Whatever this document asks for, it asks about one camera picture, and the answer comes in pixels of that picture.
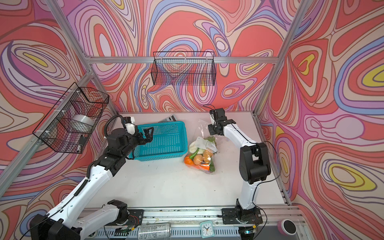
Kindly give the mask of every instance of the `black wire basket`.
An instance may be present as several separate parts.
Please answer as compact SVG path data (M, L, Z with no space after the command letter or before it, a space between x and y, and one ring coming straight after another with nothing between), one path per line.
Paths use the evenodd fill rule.
M68 102L61 110L53 111L58 111L53 121L44 130L36 130L55 106L33 130L55 152L82 153L109 102L106 93L77 85L71 90L72 86L61 97L69 97Z
M153 52L153 85L214 86L214 56L212 51Z

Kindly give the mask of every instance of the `silver can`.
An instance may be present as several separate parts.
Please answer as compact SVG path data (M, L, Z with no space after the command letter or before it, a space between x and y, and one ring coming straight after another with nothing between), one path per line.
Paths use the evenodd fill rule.
M137 237L139 239L156 239L170 236L170 223L141 225Z

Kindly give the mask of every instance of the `paper tag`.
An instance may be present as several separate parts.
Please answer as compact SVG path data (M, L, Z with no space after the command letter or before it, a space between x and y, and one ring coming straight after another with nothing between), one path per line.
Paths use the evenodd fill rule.
M201 148L201 149L208 149L213 153L217 152L217 148L216 148L215 144L208 141L208 140L205 140L202 137L197 137L196 142L195 142L195 146L198 148Z

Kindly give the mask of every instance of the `light blue clock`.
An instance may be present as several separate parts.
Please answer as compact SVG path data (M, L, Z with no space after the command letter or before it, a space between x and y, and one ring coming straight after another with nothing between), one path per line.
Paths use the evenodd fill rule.
M200 223L200 229L201 229L202 238L215 236L214 225L212 221L206 221L206 222Z

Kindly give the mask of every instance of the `robotic arm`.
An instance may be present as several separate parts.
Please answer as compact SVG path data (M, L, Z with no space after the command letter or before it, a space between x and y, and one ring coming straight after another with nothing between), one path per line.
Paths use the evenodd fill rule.
M249 138L234 120L227 119L224 109L212 109L209 113L212 122L208 125L209 133L225 136L240 148L239 171L244 182L236 201L235 214L240 222L248 222L258 210L254 204L258 185L271 174L268 148L265 143L256 143Z
M114 129L108 135L106 128L116 117L121 118L124 128ZM97 191L125 164L135 147L152 141L153 131L153 127L144 129L146 138L143 138L133 118L121 115L111 118L104 127L108 146L103 155L88 166L86 177L63 201L46 215L38 214L31 220L32 240L83 240L108 223L124 225L129 216L127 204L117 200L82 219L78 217Z

